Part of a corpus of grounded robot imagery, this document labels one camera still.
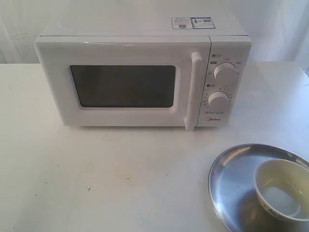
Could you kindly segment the white microwave door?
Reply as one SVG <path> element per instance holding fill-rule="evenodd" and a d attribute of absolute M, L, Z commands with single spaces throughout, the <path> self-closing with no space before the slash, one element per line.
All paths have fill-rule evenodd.
<path fill-rule="evenodd" d="M 66 126 L 198 124 L 208 36 L 41 36 L 35 48 Z"/>

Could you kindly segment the white ceramic bowl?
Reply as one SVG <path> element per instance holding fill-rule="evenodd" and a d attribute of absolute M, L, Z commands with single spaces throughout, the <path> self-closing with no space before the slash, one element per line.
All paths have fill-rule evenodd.
<path fill-rule="evenodd" d="M 262 162 L 253 176 L 261 206 L 274 218 L 288 222 L 309 221 L 309 171 L 288 160 Z"/>

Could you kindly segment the white microwave oven body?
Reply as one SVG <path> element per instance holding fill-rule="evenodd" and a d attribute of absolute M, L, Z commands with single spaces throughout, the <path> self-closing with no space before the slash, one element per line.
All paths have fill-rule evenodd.
<path fill-rule="evenodd" d="M 211 51 L 196 127 L 218 127 L 229 121 L 251 48 L 249 36 L 233 16 L 222 9 L 207 15 L 203 13 L 203 7 L 176 10 L 151 6 L 144 10 L 140 7 L 99 6 L 87 9 L 83 5 L 74 6 L 53 21 L 41 36 L 210 37 Z M 233 83 L 218 83 L 213 76 L 214 68 L 224 62 L 236 68 L 237 78 Z M 227 111 L 210 109 L 208 97 L 217 91 L 228 95 Z"/>

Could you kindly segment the lower white control knob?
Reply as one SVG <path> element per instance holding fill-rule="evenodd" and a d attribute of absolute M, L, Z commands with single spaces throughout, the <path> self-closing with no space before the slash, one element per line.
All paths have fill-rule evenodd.
<path fill-rule="evenodd" d="M 227 111 L 229 109 L 228 95 L 224 92 L 217 91 L 208 97 L 208 103 L 211 110 Z"/>

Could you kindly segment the white control knob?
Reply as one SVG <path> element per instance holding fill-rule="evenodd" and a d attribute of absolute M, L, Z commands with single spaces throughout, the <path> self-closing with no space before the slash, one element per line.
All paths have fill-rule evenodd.
<path fill-rule="evenodd" d="M 237 71 L 233 64 L 224 62 L 214 68 L 213 76 L 218 83 L 230 84 L 236 80 Z"/>
<path fill-rule="evenodd" d="M 227 111 L 229 109 L 228 95 L 224 92 L 217 91 L 208 97 L 208 103 L 211 110 Z"/>

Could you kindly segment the upper white control knob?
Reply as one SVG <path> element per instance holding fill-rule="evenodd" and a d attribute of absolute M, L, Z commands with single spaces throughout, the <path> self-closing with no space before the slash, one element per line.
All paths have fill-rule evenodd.
<path fill-rule="evenodd" d="M 218 83 L 230 84 L 236 80 L 237 71 L 233 64 L 224 62 L 214 68 L 213 76 Z"/>

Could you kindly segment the round stainless steel tray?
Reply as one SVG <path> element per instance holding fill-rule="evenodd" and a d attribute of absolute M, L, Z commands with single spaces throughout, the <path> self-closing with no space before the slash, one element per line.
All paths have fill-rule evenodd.
<path fill-rule="evenodd" d="M 305 168 L 309 162 L 279 147 L 237 145 L 220 154 L 211 166 L 209 194 L 216 215 L 230 232 L 307 232 L 307 222 L 288 222 L 269 214 L 254 189 L 254 171 L 270 159 L 284 159 Z"/>

